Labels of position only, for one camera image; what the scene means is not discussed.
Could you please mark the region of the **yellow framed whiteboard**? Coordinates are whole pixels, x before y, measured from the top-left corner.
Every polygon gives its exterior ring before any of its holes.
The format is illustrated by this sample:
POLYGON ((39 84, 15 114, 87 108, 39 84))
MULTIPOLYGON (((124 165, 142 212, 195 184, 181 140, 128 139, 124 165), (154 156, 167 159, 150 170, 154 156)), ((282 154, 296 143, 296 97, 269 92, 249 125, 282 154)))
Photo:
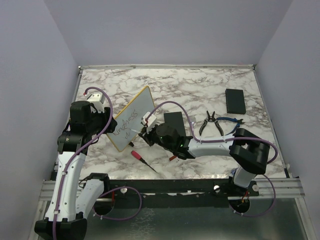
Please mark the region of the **yellow framed whiteboard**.
POLYGON ((118 152, 122 152, 141 131, 142 117, 146 112, 154 110, 155 104, 149 86, 145 86, 114 118, 117 122, 115 131, 107 136, 118 152))

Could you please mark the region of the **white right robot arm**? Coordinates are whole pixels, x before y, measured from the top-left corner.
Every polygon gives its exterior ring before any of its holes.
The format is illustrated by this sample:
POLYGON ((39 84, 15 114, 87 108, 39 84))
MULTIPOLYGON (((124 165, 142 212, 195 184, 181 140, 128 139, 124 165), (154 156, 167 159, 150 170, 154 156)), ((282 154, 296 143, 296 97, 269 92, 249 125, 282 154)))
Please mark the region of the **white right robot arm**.
POLYGON ((244 128, 221 137, 196 139, 182 136, 166 123, 155 125, 150 131, 144 127, 138 134, 150 147, 159 145, 179 159, 196 159, 204 156, 233 158, 239 165, 229 189, 240 196, 247 191, 257 175, 266 173, 271 143, 244 128))

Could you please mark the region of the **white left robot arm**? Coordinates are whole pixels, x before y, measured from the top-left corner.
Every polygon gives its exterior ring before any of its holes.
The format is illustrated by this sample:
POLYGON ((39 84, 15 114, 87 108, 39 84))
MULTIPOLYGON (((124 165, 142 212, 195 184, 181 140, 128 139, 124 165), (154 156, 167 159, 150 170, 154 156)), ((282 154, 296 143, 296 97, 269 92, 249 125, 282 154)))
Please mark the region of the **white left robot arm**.
POLYGON ((112 133, 117 122, 105 98, 95 93, 87 100, 70 106, 69 131, 57 140, 58 170, 49 207, 34 231, 44 240, 82 240, 88 226, 88 215, 99 197, 111 190, 106 173, 91 173, 82 192, 78 192, 80 173, 86 160, 89 143, 99 133, 112 133))

